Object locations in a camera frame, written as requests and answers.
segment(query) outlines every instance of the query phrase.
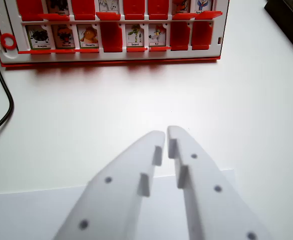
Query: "white table surface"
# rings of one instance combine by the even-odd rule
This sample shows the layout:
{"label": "white table surface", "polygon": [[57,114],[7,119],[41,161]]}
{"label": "white table surface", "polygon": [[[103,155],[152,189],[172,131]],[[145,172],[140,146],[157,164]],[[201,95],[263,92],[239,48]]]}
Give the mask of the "white table surface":
{"label": "white table surface", "polygon": [[[137,138],[187,129],[276,240],[293,240],[293,46],[263,9],[231,0],[216,63],[5,70],[0,193],[84,185]],[[0,85],[0,118],[8,100]],[[174,174],[167,153],[156,176]]]}

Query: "character card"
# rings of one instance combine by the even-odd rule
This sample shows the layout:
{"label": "character card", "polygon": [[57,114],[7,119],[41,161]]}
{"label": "character card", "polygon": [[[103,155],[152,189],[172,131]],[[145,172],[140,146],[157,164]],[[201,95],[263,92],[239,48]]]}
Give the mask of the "character card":
{"label": "character card", "polygon": [[51,49],[51,43],[47,31],[41,25],[27,25],[26,32],[30,41],[31,49]]}
{"label": "character card", "polygon": [[163,27],[163,24],[149,24],[148,33],[150,47],[166,45],[166,29]]}
{"label": "character card", "polygon": [[144,46],[144,30],[139,24],[126,24],[125,35],[128,48]]}
{"label": "character card", "polygon": [[172,14],[181,14],[190,12],[191,0],[173,0]]}
{"label": "character card", "polygon": [[91,24],[77,25],[81,48],[98,49],[97,30]]}
{"label": "character card", "polygon": [[49,14],[69,15],[67,0],[46,0]]}
{"label": "character card", "polygon": [[73,31],[67,25],[52,25],[56,49],[74,49]]}
{"label": "character card", "polygon": [[119,0],[99,0],[100,12],[120,13]]}
{"label": "character card", "polygon": [[195,13],[200,14],[203,11],[211,11],[212,0],[195,0]]}

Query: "gripper jaw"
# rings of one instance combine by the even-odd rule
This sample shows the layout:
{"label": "gripper jaw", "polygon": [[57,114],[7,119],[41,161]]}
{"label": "gripper jaw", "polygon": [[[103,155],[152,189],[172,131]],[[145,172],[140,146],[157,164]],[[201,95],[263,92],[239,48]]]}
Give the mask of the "gripper jaw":
{"label": "gripper jaw", "polygon": [[270,240],[215,162],[184,129],[170,126],[168,155],[183,189],[190,240]]}
{"label": "gripper jaw", "polygon": [[165,133],[152,131],[122,152],[87,185],[55,240],[132,240]]}

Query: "character name label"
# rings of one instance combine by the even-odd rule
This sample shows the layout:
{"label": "character name label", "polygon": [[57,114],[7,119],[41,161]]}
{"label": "character name label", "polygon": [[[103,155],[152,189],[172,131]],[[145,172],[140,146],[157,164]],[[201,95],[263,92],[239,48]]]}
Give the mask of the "character name label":
{"label": "character name label", "polygon": [[127,43],[127,46],[128,46],[128,47],[136,47],[136,46],[141,46],[141,47],[142,47],[142,46],[144,46],[144,45],[143,45],[142,42],[135,42],[135,43],[134,43],[134,42],[128,42],[128,43]]}
{"label": "character name label", "polygon": [[38,44],[38,45],[34,45],[34,48],[36,48],[36,49],[50,49],[51,45],[50,44]]}
{"label": "character name label", "polygon": [[150,42],[150,46],[165,46],[164,42]]}
{"label": "character name label", "polygon": [[98,43],[82,43],[82,47],[98,47]]}
{"label": "character name label", "polygon": [[62,44],[62,47],[64,47],[64,48],[73,48],[73,47],[75,47],[75,44],[73,44],[73,43],[71,43],[71,44]]}

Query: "guess who game board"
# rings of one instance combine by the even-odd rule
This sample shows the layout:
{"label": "guess who game board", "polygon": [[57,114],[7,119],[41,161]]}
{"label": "guess who game board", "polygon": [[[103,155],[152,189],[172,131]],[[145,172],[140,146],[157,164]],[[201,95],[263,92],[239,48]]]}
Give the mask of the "guess who game board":
{"label": "guess who game board", "polygon": [[220,59],[229,0],[0,0],[5,67]]}

